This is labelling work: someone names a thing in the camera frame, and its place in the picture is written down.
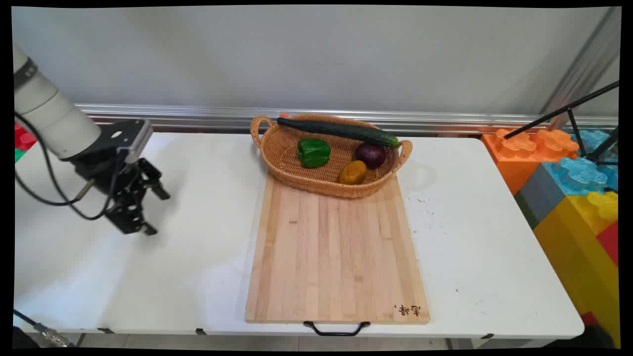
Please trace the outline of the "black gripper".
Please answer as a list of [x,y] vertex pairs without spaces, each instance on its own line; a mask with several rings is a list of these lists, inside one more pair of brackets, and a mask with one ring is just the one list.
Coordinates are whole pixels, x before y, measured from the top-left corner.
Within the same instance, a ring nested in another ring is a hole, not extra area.
[[142,201],[145,189],[160,200],[171,195],[161,183],[162,173],[145,158],[133,164],[125,162],[127,150],[108,149],[73,160],[75,172],[106,196],[105,217],[123,234],[142,232],[147,236],[158,233],[144,218]]

